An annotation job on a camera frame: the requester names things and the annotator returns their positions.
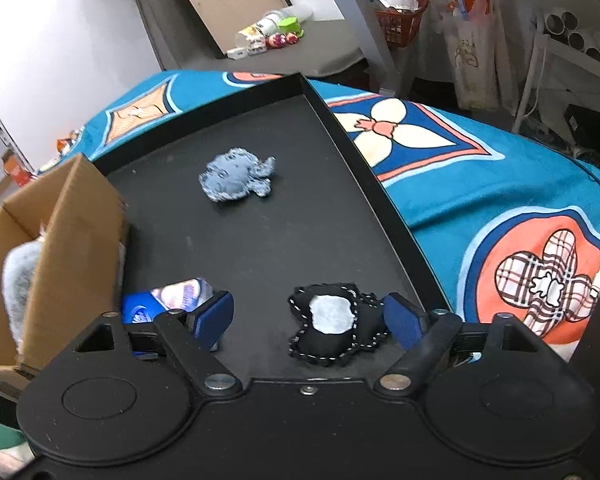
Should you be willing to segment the blue tissue pack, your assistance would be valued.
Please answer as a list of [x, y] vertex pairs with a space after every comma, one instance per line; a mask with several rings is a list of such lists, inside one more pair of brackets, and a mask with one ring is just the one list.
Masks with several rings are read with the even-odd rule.
[[[122, 298], [122, 321], [124, 324], [149, 323], [166, 311], [194, 312], [213, 295], [213, 288], [203, 278], [190, 278], [144, 292], [134, 292]], [[232, 312], [223, 306], [213, 307], [204, 311], [200, 319], [201, 326], [194, 326], [194, 335], [211, 352], [215, 352], [232, 322]]]

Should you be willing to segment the blue grey fabric toy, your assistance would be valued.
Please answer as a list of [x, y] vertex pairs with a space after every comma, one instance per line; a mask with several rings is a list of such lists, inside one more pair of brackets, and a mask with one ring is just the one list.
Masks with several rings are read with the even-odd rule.
[[249, 194], [266, 197], [272, 190], [275, 169], [273, 156], [260, 159], [244, 148], [231, 148], [208, 162], [198, 181], [213, 203], [242, 200]]

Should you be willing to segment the brown cardboard box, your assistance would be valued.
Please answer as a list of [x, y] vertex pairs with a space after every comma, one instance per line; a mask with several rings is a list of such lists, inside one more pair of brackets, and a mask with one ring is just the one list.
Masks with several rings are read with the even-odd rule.
[[[102, 312], [114, 310], [128, 225], [116, 189], [84, 156], [47, 171], [0, 207], [0, 382], [23, 387]], [[20, 344], [2, 293], [8, 253], [44, 237]]]

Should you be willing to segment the blue patterned blanket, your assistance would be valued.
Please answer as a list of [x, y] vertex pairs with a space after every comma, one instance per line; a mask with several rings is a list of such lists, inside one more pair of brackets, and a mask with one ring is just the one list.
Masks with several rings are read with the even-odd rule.
[[[166, 72], [109, 104], [67, 154], [91, 162], [168, 120], [283, 78]], [[515, 315], [570, 359], [600, 304], [600, 170], [434, 107], [309, 81], [468, 322]]]

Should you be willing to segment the black tray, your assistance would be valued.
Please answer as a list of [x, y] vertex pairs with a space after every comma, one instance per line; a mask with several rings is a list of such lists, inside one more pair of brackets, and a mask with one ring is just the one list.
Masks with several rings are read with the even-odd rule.
[[[199, 175], [231, 148], [275, 158], [269, 196], [216, 204], [204, 195]], [[230, 292], [235, 313], [218, 359], [240, 379], [372, 380], [402, 356], [387, 340], [343, 367], [294, 359], [288, 297], [298, 286], [351, 283], [424, 310], [449, 304], [386, 189], [300, 75], [196, 107], [95, 165], [131, 226], [124, 290], [203, 278]]]

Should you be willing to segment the fluffy light blue plush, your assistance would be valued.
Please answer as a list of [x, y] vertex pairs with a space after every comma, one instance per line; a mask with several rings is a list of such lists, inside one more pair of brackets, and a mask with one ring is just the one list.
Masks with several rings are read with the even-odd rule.
[[8, 316], [9, 329], [18, 352], [22, 348], [29, 292], [33, 275], [42, 255], [44, 240], [45, 231], [41, 230], [34, 240], [12, 248], [3, 264], [3, 302]]

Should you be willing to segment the orange bag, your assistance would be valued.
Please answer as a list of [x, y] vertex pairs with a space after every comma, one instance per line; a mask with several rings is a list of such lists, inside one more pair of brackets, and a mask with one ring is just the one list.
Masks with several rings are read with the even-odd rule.
[[60, 156], [66, 156], [72, 148], [79, 142], [83, 133], [83, 129], [73, 130], [68, 136], [60, 138], [56, 141], [56, 150]]

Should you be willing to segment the orange cardboard box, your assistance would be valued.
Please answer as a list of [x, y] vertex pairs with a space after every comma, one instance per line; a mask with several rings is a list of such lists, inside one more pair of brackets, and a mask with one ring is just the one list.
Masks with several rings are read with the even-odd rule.
[[2, 162], [5, 174], [11, 177], [20, 188], [23, 188], [32, 180], [32, 174], [12, 150], [7, 150], [2, 155]]

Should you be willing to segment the white charger box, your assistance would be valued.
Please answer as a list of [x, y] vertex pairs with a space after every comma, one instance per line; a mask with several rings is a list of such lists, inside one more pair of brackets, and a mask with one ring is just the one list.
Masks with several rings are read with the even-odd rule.
[[243, 58], [248, 58], [249, 56], [249, 50], [245, 47], [236, 47], [233, 49], [230, 49], [226, 52], [226, 56], [230, 59], [230, 60], [242, 60]]

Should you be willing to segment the white tote bag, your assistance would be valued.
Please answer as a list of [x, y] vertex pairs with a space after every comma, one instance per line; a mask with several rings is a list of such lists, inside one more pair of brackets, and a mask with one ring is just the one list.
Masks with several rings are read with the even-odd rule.
[[462, 110], [495, 110], [498, 78], [492, 0], [450, 0], [442, 13], [442, 34], [458, 106]]

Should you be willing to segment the grey bench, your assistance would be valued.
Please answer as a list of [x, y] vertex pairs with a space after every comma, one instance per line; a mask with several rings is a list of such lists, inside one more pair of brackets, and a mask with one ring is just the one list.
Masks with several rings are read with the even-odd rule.
[[[293, 74], [327, 81], [345, 81], [367, 63], [350, 26], [343, 20], [315, 21], [300, 1], [286, 0], [279, 10], [240, 30], [236, 47], [248, 58], [230, 60], [211, 38], [188, 0], [135, 0], [140, 19], [162, 70], [228, 70], [246, 73]], [[295, 16], [301, 38], [278, 31], [278, 23]]]

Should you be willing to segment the red plastic basket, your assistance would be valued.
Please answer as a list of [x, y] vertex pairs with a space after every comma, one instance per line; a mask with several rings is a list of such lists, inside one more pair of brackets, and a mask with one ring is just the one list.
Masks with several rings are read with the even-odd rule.
[[420, 22], [429, 8], [429, 0], [415, 0], [412, 11], [376, 10], [380, 30], [390, 48], [406, 48], [418, 35]]

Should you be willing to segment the green lidded cup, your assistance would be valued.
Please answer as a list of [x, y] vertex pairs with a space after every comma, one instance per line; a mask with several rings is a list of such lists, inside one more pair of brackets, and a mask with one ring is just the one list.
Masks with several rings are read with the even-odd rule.
[[278, 31], [285, 36], [293, 34], [298, 38], [301, 38], [304, 34], [301, 23], [295, 16], [282, 18], [278, 23]]

